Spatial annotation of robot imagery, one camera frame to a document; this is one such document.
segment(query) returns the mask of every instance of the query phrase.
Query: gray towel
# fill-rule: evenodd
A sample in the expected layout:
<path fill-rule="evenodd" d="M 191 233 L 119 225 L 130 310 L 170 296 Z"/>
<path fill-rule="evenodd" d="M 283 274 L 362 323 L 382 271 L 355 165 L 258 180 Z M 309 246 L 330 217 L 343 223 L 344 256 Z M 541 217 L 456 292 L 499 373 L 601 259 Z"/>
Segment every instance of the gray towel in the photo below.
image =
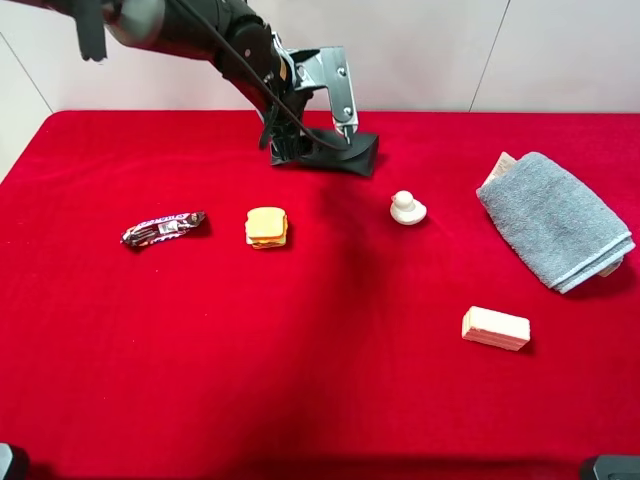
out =
<path fill-rule="evenodd" d="M 593 191 L 540 153 L 524 156 L 477 194 L 522 261 L 561 293 L 635 247 L 627 226 Z"/>

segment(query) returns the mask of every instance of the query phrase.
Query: toy sandwich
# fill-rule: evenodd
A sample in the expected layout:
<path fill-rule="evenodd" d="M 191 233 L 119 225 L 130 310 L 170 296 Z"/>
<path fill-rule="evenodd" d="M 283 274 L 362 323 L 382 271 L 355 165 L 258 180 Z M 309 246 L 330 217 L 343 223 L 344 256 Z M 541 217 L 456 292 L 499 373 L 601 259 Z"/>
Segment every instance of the toy sandwich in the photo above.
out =
<path fill-rule="evenodd" d="M 281 208 L 261 207 L 247 214 L 247 243 L 255 249 L 283 247 L 287 244 L 287 214 Z"/>

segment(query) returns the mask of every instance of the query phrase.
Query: chocolate bar wrapper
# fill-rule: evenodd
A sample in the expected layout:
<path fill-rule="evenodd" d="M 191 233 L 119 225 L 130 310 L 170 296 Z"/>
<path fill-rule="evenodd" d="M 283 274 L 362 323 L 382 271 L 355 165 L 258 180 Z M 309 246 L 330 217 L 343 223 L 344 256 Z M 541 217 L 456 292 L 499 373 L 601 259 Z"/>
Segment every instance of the chocolate bar wrapper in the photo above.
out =
<path fill-rule="evenodd" d="M 205 217 L 204 212 L 182 213 L 142 222 L 124 232 L 121 243 L 138 248 L 178 238 L 199 227 Z"/>

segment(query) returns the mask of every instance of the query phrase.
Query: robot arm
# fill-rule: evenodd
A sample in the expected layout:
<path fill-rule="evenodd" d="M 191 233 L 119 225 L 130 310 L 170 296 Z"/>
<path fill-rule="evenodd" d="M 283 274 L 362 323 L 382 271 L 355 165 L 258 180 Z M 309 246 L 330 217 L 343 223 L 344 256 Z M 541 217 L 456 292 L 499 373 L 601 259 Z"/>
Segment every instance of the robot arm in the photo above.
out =
<path fill-rule="evenodd" d="M 76 20 L 85 60 L 106 57 L 103 24 L 123 45 L 205 60 L 256 107 L 273 164 L 370 175 L 376 135 L 356 133 L 358 114 L 342 47 L 288 50 L 245 0 L 10 0 Z M 313 92 L 329 92 L 335 133 L 309 129 Z"/>

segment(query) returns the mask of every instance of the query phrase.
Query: red tablecloth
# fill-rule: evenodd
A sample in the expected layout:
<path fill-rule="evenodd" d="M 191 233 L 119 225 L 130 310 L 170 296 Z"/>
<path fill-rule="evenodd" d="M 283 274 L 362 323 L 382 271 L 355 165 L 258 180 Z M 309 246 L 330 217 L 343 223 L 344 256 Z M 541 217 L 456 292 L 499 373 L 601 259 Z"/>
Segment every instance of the red tablecloth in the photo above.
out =
<path fill-rule="evenodd" d="M 537 150 L 637 235 L 640 116 L 361 120 L 371 179 L 270 167 L 251 112 L 51 117 L 0 187 L 0 441 L 37 478 L 573 478 L 640 453 L 640 255 L 559 295 L 475 196 L 501 151 Z M 391 219 L 401 189 L 429 222 Z M 285 249 L 245 243 L 265 205 Z M 119 244 L 194 210 L 209 235 Z M 461 340 L 471 305 L 532 344 Z"/>

